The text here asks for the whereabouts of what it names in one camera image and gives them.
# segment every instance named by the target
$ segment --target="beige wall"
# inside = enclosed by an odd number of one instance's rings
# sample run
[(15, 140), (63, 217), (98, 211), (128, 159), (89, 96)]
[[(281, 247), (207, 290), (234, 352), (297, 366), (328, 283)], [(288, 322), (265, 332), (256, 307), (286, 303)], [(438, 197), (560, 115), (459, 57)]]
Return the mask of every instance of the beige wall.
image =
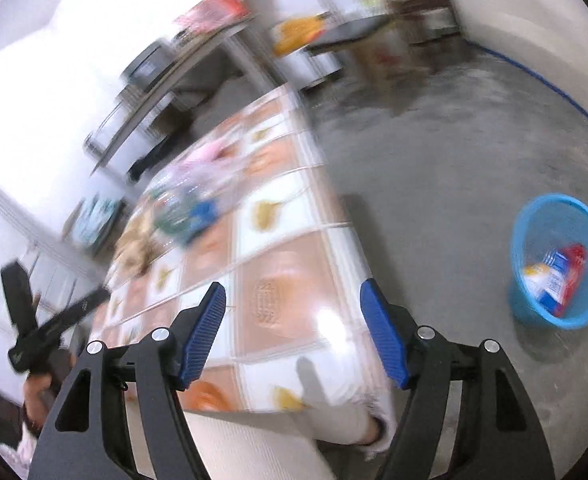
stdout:
[(538, 72), (588, 111), (582, 0), (454, 0), (469, 38)]

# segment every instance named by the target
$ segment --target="person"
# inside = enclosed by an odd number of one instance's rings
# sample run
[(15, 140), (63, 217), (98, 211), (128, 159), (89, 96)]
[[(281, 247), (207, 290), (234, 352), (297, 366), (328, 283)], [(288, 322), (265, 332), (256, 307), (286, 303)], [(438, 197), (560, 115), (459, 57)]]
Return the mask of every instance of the person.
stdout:
[[(52, 383), (49, 374), (31, 374), (24, 382), (24, 412), (28, 431), (19, 444), (21, 459), (31, 460), (37, 434), (48, 417), (42, 393)], [(205, 468), (213, 480), (332, 480), (327, 461), (315, 440), (359, 446), (365, 452), (389, 447), (395, 428), (371, 415), (364, 404), (311, 406), (302, 412), (184, 412), (187, 426)], [(389, 406), (378, 406), (388, 410)], [(155, 478), (147, 453), (138, 405), (126, 402), (132, 450), (139, 473)]]

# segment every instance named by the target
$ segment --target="red package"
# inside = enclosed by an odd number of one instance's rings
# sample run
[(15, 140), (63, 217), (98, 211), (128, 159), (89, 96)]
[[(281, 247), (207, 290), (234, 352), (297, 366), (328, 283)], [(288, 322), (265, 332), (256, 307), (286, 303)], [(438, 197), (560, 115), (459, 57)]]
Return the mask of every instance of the red package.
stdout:
[(560, 252), (568, 259), (570, 268), (562, 289), (558, 309), (554, 312), (554, 315), (557, 317), (562, 316), (565, 308), (570, 304), (571, 298), (573, 298), (574, 293), (580, 285), (580, 280), (582, 280), (583, 274), (585, 273), (585, 262), (587, 261), (587, 250), (583, 244), (571, 244), (568, 247), (562, 248)]

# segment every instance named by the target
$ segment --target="blue bucket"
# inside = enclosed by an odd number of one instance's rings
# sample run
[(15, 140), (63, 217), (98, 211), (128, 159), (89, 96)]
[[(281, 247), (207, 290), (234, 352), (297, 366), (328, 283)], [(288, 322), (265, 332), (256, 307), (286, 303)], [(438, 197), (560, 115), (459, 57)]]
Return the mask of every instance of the blue bucket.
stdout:
[[(549, 251), (573, 243), (587, 250), (585, 272), (578, 290), (562, 317), (555, 317), (526, 289), (522, 268), (541, 262)], [(523, 323), (575, 330), (588, 325), (588, 207), (563, 194), (542, 195), (518, 215), (511, 239), (511, 268), (514, 283), (510, 304)]]

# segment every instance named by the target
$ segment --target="silver screw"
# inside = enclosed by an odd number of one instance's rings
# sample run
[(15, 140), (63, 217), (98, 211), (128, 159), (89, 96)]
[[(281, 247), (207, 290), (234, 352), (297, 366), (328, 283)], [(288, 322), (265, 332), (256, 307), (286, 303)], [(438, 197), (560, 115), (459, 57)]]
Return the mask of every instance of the silver screw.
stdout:
[(88, 354), (98, 354), (103, 350), (103, 343), (100, 341), (92, 341), (89, 345), (87, 345), (87, 353)]
[(166, 328), (157, 328), (154, 330), (154, 332), (152, 332), (152, 339), (154, 341), (163, 341), (164, 339), (167, 339), (169, 335), (170, 331)]
[(421, 339), (429, 340), (434, 338), (436, 332), (430, 326), (420, 326), (418, 327), (417, 334)]
[(493, 339), (487, 339), (483, 346), (485, 347), (485, 350), (492, 354), (495, 354), (498, 350), (500, 350), (500, 345)]

